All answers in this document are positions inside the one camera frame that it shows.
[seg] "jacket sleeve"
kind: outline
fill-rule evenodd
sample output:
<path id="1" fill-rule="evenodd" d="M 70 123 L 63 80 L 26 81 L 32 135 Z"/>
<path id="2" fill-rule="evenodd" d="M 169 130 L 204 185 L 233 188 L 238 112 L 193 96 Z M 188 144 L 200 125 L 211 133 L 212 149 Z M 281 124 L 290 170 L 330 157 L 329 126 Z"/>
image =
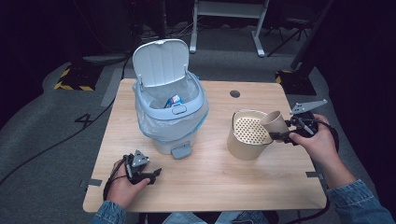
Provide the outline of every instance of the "jacket sleeve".
<path id="1" fill-rule="evenodd" d="M 388 209 L 361 180 L 329 189 L 328 194 L 341 223 L 395 223 Z"/>
<path id="2" fill-rule="evenodd" d="M 121 224 L 125 222 L 125 210 L 111 201 L 104 201 L 91 220 L 91 224 Z"/>

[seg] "right hand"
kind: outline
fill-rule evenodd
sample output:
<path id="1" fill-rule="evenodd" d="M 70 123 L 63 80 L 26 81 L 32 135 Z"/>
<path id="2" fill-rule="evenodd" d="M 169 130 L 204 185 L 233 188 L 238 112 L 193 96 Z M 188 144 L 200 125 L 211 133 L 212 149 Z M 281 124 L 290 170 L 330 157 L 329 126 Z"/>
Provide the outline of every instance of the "right hand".
<path id="1" fill-rule="evenodd" d="M 326 117 L 322 115 L 314 114 L 314 117 L 315 119 L 329 123 Z M 309 156 L 319 164 L 324 165 L 330 161 L 340 160 L 335 149 L 332 133 L 323 124 L 318 125 L 318 132 L 310 138 L 302 137 L 297 133 L 290 133 L 289 137 L 295 143 L 304 147 Z"/>

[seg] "left hand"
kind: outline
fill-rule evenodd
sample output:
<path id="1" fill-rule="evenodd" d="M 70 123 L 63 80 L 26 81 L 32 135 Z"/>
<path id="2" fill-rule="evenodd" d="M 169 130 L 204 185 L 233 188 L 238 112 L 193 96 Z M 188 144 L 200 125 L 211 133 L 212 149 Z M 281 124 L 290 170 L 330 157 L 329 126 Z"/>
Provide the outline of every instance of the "left hand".
<path id="1" fill-rule="evenodd" d="M 114 163 L 113 170 L 122 161 Z M 111 184 L 110 190 L 107 194 L 107 200 L 118 204 L 122 208 L 127 208 L 131 204 L 134 197 L 140 190 L 145 188 L 150 182 L 149 178 L 143 179 L 139 183 L 133 185 L 126 177 L 125 164 L 120 166 L 120 169 L 114 175 L 114 181 Z"/>

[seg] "hand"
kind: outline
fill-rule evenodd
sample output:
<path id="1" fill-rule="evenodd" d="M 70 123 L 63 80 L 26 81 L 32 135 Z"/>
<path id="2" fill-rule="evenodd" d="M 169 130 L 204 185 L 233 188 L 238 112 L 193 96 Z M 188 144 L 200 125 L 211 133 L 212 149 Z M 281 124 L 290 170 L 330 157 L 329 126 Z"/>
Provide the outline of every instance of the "hand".
<path id="1" fill-rule="evenodd" d="M 122 161 L 117 161 L 114 163 L 113 170 L 116 169 L 120 162 Z M 120 166 L 120 169 L 115 173 L 113 179 L 114 181 L 111 184 L 110 190 L 108 191 L 107 199 L 118 204 L 124 209 L 128 207 L 136 194 L 140 192 L 140 190 L 142 190 L 150 181 L 149 178 L 146 178 L 135 185 L 131 184 L 131 182 L 129 182 L 128 178 L 126 177 L 125 165 Z"/>
<path id="2" fill-rule="evenodd" d="M 314 114 L 314 117 L 329 124 L 329 121 L 322 115 Z M 332 133 L 323 124 L 318 125 L 318 132 L 311 138 L 304 138 L 297 133 L 291 133 L 289 137 L 295 143 L 304 147 L 309 156 L 321 165 L 340 160 L 335 149 Z"/>
<path id="3" fill-rule="evenodd" d="M 329 123 L 324 116 L 314 116 L 315 119 Z M 330 189 L 356 181 L 356 177 L 349 172 L 338 156 L 332 133 L 325 125 L 319 124 L 318 132 L 311 138 L 304 138 L 297 133 L 291 133 L 289 137 L 295 143 L 303 146 L 309 156 L 322 166 Z"/>

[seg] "wooden table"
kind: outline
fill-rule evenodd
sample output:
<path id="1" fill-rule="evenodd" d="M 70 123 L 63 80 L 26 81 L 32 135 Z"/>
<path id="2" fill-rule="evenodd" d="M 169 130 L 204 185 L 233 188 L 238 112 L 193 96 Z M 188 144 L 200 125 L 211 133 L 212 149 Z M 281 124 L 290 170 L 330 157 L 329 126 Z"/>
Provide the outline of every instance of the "wooden table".
<path id="1" fill-rule="evenodd" d="M 113 164 L 139 149 L 149 156 L 145 172 L 163 168 L 154 185 L 147 186 L 127 210 L 130 212 L 233 211 L 320 209 L 326 197 L 317 177 L 307 177 L 314 166 L 305 150 L 274 142 L 254 161 L 240 161 L 227 149 L 233 112 L 255 109 L 281 111 L 290 107 L 276 83 L 202 81 L 210 103 L 189 157 L 175 160 L 160 153 L 138 127 L 134 110 L 134 79 L 124 79 L 113 105 L 92 173 L 103 180 L 89 186 L 84 210 L 96 212 Z M 230 91 L 239 91 L 233 98 Z"/>

